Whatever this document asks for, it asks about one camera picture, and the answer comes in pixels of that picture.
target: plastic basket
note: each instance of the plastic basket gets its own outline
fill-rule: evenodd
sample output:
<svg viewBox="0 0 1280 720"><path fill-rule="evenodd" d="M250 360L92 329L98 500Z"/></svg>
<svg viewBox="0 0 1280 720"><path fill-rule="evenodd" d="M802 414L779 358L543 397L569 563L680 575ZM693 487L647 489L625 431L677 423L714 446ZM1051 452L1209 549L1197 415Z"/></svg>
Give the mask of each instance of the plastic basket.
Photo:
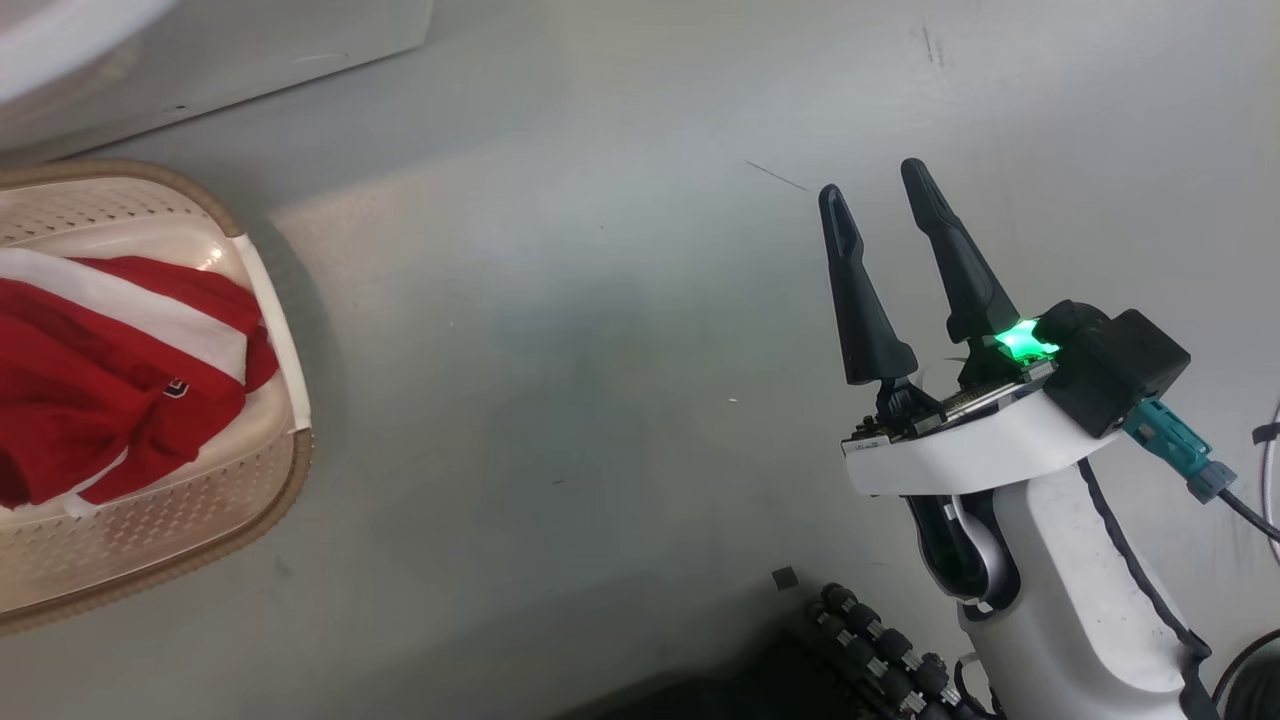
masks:
<svg viewBox="0 0 1280 720"><path fill-rule="evenodd" d="M280 373L191 462L73 516L55 502L0 509L0 634L113 602L262 537L311 464L311 409L293 338L248 237L172 170L86 160L0 170L0 245L79 258L142 255L253 291Z"/></svg>

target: black rubber part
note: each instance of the black rubber part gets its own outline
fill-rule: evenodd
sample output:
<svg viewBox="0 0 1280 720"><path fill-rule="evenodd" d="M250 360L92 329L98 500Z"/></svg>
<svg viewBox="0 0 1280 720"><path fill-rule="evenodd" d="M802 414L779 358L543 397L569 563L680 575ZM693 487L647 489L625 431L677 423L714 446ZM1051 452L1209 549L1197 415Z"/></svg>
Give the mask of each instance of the black rubber part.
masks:
<svg viewBox="0 0 1280 720"><path fill-rule="evenodd" d="M868 662L876 660L876 646L864 637L854 635L845 646L845 657L859 667L865 667Z"/></svg>
<svg viewBox="0 0 1280 720"><path fill-rule="evenodd" d="M1014 327L1021 319L1018 309L924 163L915 158L902 160L902 184L915 225L929 237L938 261L942 288L951 305L947 318L951 342L993 336Z"/></svg>
<svg viewBox="0 0 1280 720"><path fill-rule="evenodd" d="M910 375L920 364L911 346L897 338L876 295L863 265L867 243L840 188L833 184L822 188L818 209L827 243L827 269L831 297L836 304L840 354L845 359L845 382L860 386Z"/></svg>
<svg viewBox="0 0 1280 720"><path fill-rule="evenodd" d="M1222 673L1222 676L1217 680L1217 687L1213 688L1213 705L1215 706L1222 703L1222 696L1226 693L1226 688L1228 688L1228 685L1231 684L1231 680L1234 680L1235 676L1239 674L1240 667L1243 667L1245 662L1249 662L1251 660L1253 660L1253 657L1262 648L1267 647L1268 644L1271 644L1271 643L1274 643L1276 641L1280 641L1280 630L1271 630L1270 633L1267 633L1267 634L1262 635L1261 638L1258 638L1258 639L1253 641L1252 643L1249 643L1248 647L1245 647L1244 650L1240 651L1240 655L1236 655L1231 660L1231 662L1228 664L1226 670Z"/></svg>
<svg viewBox="0 0 1280 720"><path fill-rule="evenodd" d="M1222 720L1280 717L1280 657L1260 660L1244 667L1231 685Z"/></svg>
<svg viewBox="0 0 1280 720"><path fill-rule="evenodd" d="M915 720L951 720L951 712L946 707L931 702L924 706L924 711L915 716Z"/></svg>
<svg viewBox="0 0 1280 720"><path fill-rule="evenodd" d="M849 620L849 628L858 633L865 633L867 625L879 623L879 615L860 602L850 607L845 618Z"/></svg>
<svg viewBox="0 0 1280 720"><path fill-rule="evenodd" d="M835 638L841 632L849 629L845 621L836 615L827 615L827 619L822 621L822 632L826 635Z"/></svg>
<svg viewBox="0 0 1280 720"><path fill-rule="evenodd" d="M1156 610L1160 620L1174 632L1178 642L1183 643L1183 647L1187 648L1181 660L1183 692L1178 696L1178 705L1181 707L1183 715L1189 720L1208 720L1211 717L1216 720L1217 708L1213 707L1213 701L1210 698L1208 691L1204 689L1204 683L1199 679L1199 666L1208 656L1213 655L1213 651L1210 650L1208 644L1199 635L1190 632L1187 625L1183 625L1183 621L1169 607L1165 598L1161 597L1160 591L1151 582L1151 578L1147 577L1146 569L1143 569L1142 562L1138 562L1138 556L1134 555L1133 547L1129 546L1129 539L1125 538L1120 520L1116 519L1115 512L1111 511L1111 506L1107 505L1106 496L1102 495L1102 487L1098 484L1098 477L1093 474L1089 459L1082 457L1075 465L1080 469L1084 484L1089 487L1089 498L1093 500L1093 509L1102 518L1102 525L1111 538L1111 544L1115 546L1116 552L1124 559L1134 584L1151 601L1151 606Z"/></svg>
<svg viewBox="0 0 1280 720"><path fill-rule="evenodd" d="M840 612L841 615L844 615L844 610L841 610L840 606L844 605L845 601L852 598L854 602L858 602L858 596L855 596L852 591L850 591L849 588L833 588L829 593L826 594L826 598L827 598L827 610L831 610L832 612Z"/></svg>
<svg viewBox="0 0 1280 720"><path fill-rule="evenodd" d="M950 682L951 678L947 676L947 669L929 661L924 661L920 669L915 671L915 687L920 688L924 697L938 697L942 694L942 691L947 689Z"/></svg>
<svg viewBox="0 0 1280 720"><path fill-rule="evenodd" d="M911 676L899 670L897 667L890 667L881 675L881 692L884 693L884 702L897 707L902 705L906 696L911 694L915 689L915 683L911 682Z"/></svg>
<svg viewBox="0 0 1280 720"><path fill-rule="evenodd" d="M827 611L827 606L820 602L814 602L809 607L804 609L804 619L810 623L817 623L818 618Z"/></svg>
<svg viewBox="0 0 1280 720"><path fill-rule="evenodd" d="M884 634L876 638L876 650L879 651L879 656L892 662L902 660L902 656L911 652L913 647L915 646L911 644L911 641L893 628L884 630Z"/></svg>

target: white surface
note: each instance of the white surface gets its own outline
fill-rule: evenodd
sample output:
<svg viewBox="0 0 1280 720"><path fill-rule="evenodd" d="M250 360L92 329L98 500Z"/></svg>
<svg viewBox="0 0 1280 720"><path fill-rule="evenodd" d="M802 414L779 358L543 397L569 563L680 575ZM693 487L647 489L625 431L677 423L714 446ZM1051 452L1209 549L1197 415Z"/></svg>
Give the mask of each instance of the white surface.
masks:
<svg viewBox="0 0 1280 720"><path fill-rule="evenodd" d="M1133 584L1080 473L1001 488L995 510L1021 592L991 620L960 624L1009 719L1185 720L1181 647Z"/></svg>
<svg viewBox="0 0 1280 720"><path fill-rule="evenodd" d="M6 26L0 10L0 105L10 79L41 78L40 86L49 86L67 69L46 77L41 68L55 61L61 67L70 55L93 60L114 47L99 47L99 40L110 36L123 42L141 29L142 19L150 22L175 4L29 1L47 8L35 15L38 23ZM49 86L15 106L15 117L0 124L0 163L79 152L415 47L426 35L431 5L433 0L182 0L101 72ZM154 10L143 18L147 8ZM14 37L23 42L12 42ZM0 118L4 110L0 106Z"/></svg>
<svg viewBox="0 0 1280 720"><path fill-rule="evenodd" d="M1091 437L1043 392L933 436L854 450L845 469L861 495L969 495L1073 465L1116 438Z"/></svg>
<svg viewBox="0 0 1280 720"><path fill-rule="evenodd" d="M5 0L0 108L115 50L178 0Z"/></svg>
<svg viewBox="0 0 1280 720"><path fill-rule="evenodd" d="M783 565L959 657L908 509L859 497L840 452L874 388L842 382L823 183L899 334L922 363L957 351L906 156L1024 313L1137 306L1187 347L1167 400L1256 497L1277 14L461 0L420 51L108 149L244 218L316 465L246 552L0 641L6 711L547 717L735 652L803 603ZM1094 468L1216 679L1280 624L1265 538L1132 443Z"/></svg>

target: black cable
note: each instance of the black cable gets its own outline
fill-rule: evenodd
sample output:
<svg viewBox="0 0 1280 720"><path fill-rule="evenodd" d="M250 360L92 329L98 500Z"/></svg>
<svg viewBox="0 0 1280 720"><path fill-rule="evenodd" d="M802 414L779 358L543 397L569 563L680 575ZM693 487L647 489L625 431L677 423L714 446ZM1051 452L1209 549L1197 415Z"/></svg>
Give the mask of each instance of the black cable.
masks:
<svg viewBox="0 0 1280 720"><path fill-rule="evenodd" d="M1243 500L1231 495L1231 491L1224 489L1219 492L1217 496L1222 498L1222 502L1225 502L1228 507L1235 510L1240 518L1248 520L1251 525L1262 530L1268 538L1280 542L1280 528L1267 523L1262 515L1254 512L1253 509L1245 505Z"/></svg>
<svg viewBox="0 0 1280 720"><path fill-rule="evenodd" d="M982 720L1006 720L1004 711L1001 711L998 715L987 712L987 708L983 707L983 705L980 702L978 702L977 700L974 700L974 697L972 694L969 694L969 688L964 684L964 661L963 660L956 660L956 667L955 667L955 671L952 671L952 675L955 675L956 692L960 693L960 700L969 706L969 710L973 710L974 715L977 715ZM995 693L992 693L991 700L992 701L996 700Z"/></svg>
<svg viewBox="0 0 1280 720"><path fill-rule="evenodd" d="M1183 711L1192 720L1199 720L1199 717L1217 717L1217 710L1211 705L1211 700L1204 687L1199 682L1199 666L1210 655L1213 653L1208 644L1199 638L1196 633L1187 629L1181 620L1174 615L1174 611L1165 602L1165 598L1160 597L1160 592L1156 585L1152 584L1151 578L1147 577L1147 571L1142 569L1142 564L1138 562L1138 556L1134 555L1133 546L1129 544L1129 539L1124 536L1124 529L1120 528L1120 521L1116 519L1115 512L1111 511L1111 506L1107 505L1107 498L1102 495L1102 487L1098 486L1098 477L1093 474L1093 466L1089 465L1088 457L1082 457L1076 465L1080 469L1080 477L1084 478L1084 484L1089 487L1089 497L1093 500L1093 507L1102 516L1102 524L1106 527L1107 536L1111 538L1111 544L1115 546L1116 552L1124 559L1125 566L1129 569L1129 575L1133 582L1142 591L1142 594L1147 596L1151 601L1151 606L1156 610L1156 615L1160 620L1174 632L1178 642L1183 643L1187 652L1190 655L1190 661L1183 667L1183 692L1179 696L1179 703Z"/></svg>
<svg viewBox="0 0 1280 720"><path fill-rule="evenodd" d="M1251 662L1231 684L1224 720L1280 717L1280 657Z"/></svg>
<svg viewBox="0 0 1280 720"><path fill-rule="evenodd" d="M1244 665L1251 657L1257 655L1263 647L1280 641L1280 630L1271 630L1270 633L1262 635L1261 638L1249 643L1249 647L1240 651L1239 655L1231 660L1231 664L1226 666L1222 671L1222 676L1217 680L1217 687L1213 688L1213 705L1220 705L1222 702L1222 694L1226 688L1231 684L1231 678L1240 671L1240 666Z"/></svg>

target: white stripe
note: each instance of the white stripe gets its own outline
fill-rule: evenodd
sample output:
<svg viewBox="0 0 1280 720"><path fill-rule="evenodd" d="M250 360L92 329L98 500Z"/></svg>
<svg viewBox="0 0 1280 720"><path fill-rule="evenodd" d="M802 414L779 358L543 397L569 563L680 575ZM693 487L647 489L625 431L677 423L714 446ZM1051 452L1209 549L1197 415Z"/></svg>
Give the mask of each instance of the white stripe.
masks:
<svg viewBox="0 0 1280 720"><path fill-rule="evenodd" d="M50 498L49 502L61 502L63 511L65 511L72 518L87 518L92 515L93 511L97 510L97 506L82 498L79 493L87 491L96 482L106 477L108 473L119 468L120 464L124 462L124 459L128 456L129 456L129 448L125 447L124 450L120 451L120 454L115 457L115 460L111 460L111 462L108 464L106 468L102 468L101 470L95 473L93 477L78 483L76 487L67 491L65 493Z"/></svg>
<svg viewBox="0 0 1280 720"><path fill-rule="evenodd" d="M124 323L244 382L244 334L172 297L74 260L20 247L0 249L0 278L24 282Z"/></svg>
<svg viewBox="0 0 1280 720"><path fill-rule="evenodd" d="M284 387L289 391L289 402L293 405L293 429L310 428L311 397L307 395L307 380L302 377L298 350L293 345L293 334L289 332L289 323L280 307L280 299L275 295L271 275L266 274L262 259L247 234L233 237L232 243L239 251L244 269L248 270L248 281L253 286L253 295L262 310L266 337L271 341L275 360L280 364L280 374L284 375Z"/></svg>

